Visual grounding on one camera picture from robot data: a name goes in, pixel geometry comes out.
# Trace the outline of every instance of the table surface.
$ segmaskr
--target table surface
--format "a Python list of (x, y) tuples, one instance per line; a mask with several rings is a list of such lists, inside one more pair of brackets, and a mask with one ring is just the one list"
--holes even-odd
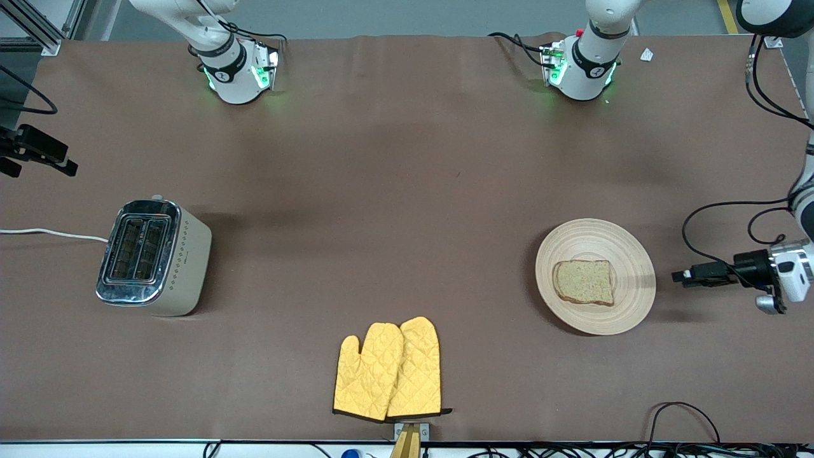
[[(683, 400), (724, 441), (810, 441), (810, 302), (770, 317), (753, 291), (670, 281), (704, 261), (681, 242), (692, 209), (784, 196), (802, 163), (805, 128), (746, 97), (748, 45), (632, 37), (616, 82), (577, 103), (491, 38), (292, 42), (286, 90), (229, 106), (181, 42), (66, 42), (35, 81), (59, 114), (22, 122), (79, 174), (0, 179), (0, 226), (105, 236), (159, 193), (212, 228), (212, 256), (196, 312), (159, 319), (95, 297), (102, 244), (0, 238), (0, 438), (390, 437), (330, 413), (339, 343), (425, 315), (455, 409), (435, 439), (642, 439), (655, 404)], [(763, 58), (797, 109), (780, 54)], [(758, 249), (756, 210), (699, 215), (690, 236)], [(571, 331), (536, 289), (543, 237), (586, 217), (634, 234), (657, 274), (618, 336)], [(756, 231), (801, 236), (780, 214)], [(657, 438), (710, 436), (676, 410)]]

